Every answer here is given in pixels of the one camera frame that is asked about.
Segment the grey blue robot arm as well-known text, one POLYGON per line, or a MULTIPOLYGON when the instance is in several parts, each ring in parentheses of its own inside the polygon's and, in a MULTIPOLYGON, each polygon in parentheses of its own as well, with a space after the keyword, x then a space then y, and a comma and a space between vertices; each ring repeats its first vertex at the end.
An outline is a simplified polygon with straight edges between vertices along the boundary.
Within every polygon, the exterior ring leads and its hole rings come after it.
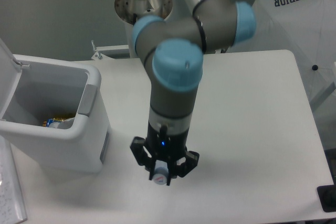
POLYGON ((186 140, 205 53, 228 48, 256 31, 252 7, 230 0, 186 0, 191 17, 167 22, 163 0, 125 0, 133 26, 131 48, 151 81, 148 133, 135 137, 131 151, 149 179, 169 185, 199 161, 186 140))

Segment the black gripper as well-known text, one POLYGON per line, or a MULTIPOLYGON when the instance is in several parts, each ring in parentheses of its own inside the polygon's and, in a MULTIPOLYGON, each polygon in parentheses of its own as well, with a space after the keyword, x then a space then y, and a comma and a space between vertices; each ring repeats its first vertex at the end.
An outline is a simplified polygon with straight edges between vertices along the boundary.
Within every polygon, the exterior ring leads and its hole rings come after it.
POLYGON ((161 138, 160 132, 148 123, 146 139, 135 136, 130 149, 138 165, 144 166, 149 172, 149 180, 153 179, 156 160, 167 162, 169 174, 166 185, 169 186, 172 179, 185 177, 198 165, 199 153, 185 150, 187 136, 188 130, 177 135, 166 133, 161 138), (185 161, 178 165, 177 161, 181 158, 184 158, 185 161))

